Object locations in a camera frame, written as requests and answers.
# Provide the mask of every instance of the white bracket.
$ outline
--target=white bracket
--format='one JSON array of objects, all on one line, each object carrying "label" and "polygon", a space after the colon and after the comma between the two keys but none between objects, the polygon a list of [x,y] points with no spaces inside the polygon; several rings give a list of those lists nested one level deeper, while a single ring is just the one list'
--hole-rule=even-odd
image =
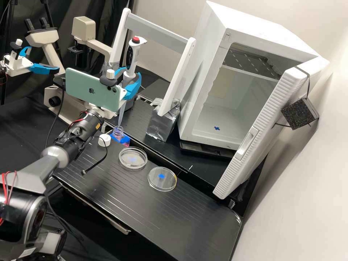
[{"label": "white bracket", "polygon": [[176,97],[178,89],[184,86],[185,79],[184,71],[191,58],[196,39],[190,37],[186,39],[176,33],[173,33],[159,25],[156,25],[146,19],[143,19],[135,14],[132,14],[130,9],[123,9],[120,24],[112,45],[112,52],[109,60],[109,65],[120,63],[120,57],[123,50],[127,30],[131,30],[136,35],[141,35],[147,39],[162,44],[163,46],[172,49],[175,52],[182,53],[180,61],[174,72],[173,78],[170,81],[167,93],[163,99],[161,108],[158,111],[159,116],[163,116],[171,109],[171,104],[174,98],[180,101],[183,97]]},{"label": "white bracket", "polygon": [[89,103],[87,101],[85,101],[84,105],[86,109],[94,109],[95,111],[97,111],[103,118],[111,119],[113,116],[117,116],[117,112],[110,111],[103,107],[99,108],[96,105]]}]

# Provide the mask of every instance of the petri dish lid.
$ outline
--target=petri dish lid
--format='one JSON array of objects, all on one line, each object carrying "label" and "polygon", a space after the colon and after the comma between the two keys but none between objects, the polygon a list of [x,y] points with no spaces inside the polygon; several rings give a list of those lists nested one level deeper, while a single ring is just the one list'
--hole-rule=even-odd
[{"label": "petri dish lid", "polygon": [[166,167],[155,167],[150,170],[148,181],[151,187],[159,191],[170,191],[175,188],[177,177]]},{"label": "petri dish lid", "polygon": [[148,162],[148,157],[142,149],[128,147],[120,151],[120,162],[128,169],[140,169]]}]

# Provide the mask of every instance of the black table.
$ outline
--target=black table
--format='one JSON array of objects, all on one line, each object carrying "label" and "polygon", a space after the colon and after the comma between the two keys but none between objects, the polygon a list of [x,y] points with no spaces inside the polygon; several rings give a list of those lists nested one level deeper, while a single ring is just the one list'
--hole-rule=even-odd
[{"label": "black table", "polygon": [[116,218],[127,233],[132,230],[180,261],[229,261],[241,229],[240,217],[180,179],[169,192],[150,187],[147,175],[157,164],[148,160],[141,170],[129,170],[118,159],[123,145],[112,141],[108,156],[93,139],[80,157],[54,177],[95,209]]}]

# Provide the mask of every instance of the black ridged surface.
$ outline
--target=black ridged surface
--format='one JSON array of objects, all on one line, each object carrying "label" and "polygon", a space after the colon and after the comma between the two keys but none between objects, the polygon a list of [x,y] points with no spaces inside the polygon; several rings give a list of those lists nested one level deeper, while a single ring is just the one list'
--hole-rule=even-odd
[{"label": "black ridged surface", "polygon": [[118,160],[123,146],[114,141],[103,163],[82,177],[80,171],[105,153],[97,139],[91,143],[55,177],[177,260],[230,259],[241,228],[234,212],[180,179],[170,192],[151,188],[147,174],[157,165],[125,169]]},{"label": "black ridged surface", "polygon": [[[146,134],[151,113],[154,108],[142,100],[137,100],[131,109],[124,112],[122,126],[133,139],[148,146],[156,153],[174,162],[187,172],[209,183],[217,185],[230,160],[224,158],[202,157],[200,154],[185,154],[180,150],[180,137],[175,127],[166,142],[156,140]],[[118,117],[107,120],[117,125]]]}]

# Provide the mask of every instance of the cylindrical motor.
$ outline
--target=cylindrical motor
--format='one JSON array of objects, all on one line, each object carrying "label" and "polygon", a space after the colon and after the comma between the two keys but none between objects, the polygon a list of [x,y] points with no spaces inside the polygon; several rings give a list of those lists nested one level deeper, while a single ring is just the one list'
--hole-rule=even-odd
[{"label": "cylindrical motor", "polygon": [[79,119],[74,121],[70,128],[80,128],[79,138],[86,141],[92,137],[104,123],[103,117],[93,109],[88,109],[81,113]]}]

